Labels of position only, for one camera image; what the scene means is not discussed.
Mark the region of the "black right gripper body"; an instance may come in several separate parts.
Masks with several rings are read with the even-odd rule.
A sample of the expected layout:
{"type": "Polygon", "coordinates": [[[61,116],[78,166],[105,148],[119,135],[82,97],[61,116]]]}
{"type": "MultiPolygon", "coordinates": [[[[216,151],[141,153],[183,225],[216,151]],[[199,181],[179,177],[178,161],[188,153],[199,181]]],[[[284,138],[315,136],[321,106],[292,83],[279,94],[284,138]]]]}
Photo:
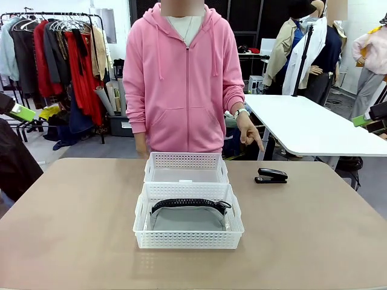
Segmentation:
{"type": "Polygon", "coordinates": [[[369,133],[386,133],[387,102],[374,105],[370,108],[371,122],[366,126],[369,133]]]}

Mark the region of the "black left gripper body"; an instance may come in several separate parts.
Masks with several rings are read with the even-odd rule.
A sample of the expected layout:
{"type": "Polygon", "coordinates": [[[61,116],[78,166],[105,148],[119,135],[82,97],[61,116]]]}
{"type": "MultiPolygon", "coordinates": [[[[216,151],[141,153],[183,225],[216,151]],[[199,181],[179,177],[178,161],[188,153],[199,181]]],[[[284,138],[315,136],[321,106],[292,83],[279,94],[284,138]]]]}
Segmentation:
{"type": "Polygon", "coordinates": [[[0,114],[10,113],[15,104],[15,101],[10,96],[0,92],[0,114]]]}

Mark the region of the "person's left hand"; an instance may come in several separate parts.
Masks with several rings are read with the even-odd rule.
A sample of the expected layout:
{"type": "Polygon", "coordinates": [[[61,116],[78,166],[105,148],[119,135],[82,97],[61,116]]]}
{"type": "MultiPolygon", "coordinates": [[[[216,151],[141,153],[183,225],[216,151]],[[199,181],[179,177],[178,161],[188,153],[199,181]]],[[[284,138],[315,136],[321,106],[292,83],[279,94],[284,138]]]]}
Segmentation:
{"type": "Polygon", "coordinates": [[[259,150],[264,152],[264,145],[261,140],[258,129],[252,123],[247,112],[241,112],[236,118],[238,129],[241,132],[241,143],[248,146],[254,141],[257,143],[259,150]]]}

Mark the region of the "person's right hand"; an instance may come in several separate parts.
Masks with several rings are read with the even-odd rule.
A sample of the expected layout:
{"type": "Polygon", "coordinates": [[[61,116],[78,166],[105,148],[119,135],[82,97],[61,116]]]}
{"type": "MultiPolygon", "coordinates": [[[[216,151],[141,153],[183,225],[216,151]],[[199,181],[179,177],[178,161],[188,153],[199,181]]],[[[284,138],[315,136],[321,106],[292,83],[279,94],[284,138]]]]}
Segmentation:
{"type": "Polygon", "coordinates": [[[146,142],[146,134],[144,132],[134,134],[135,147],[138,155],[147,160],[149,158],[149,149],[146,142]]]}

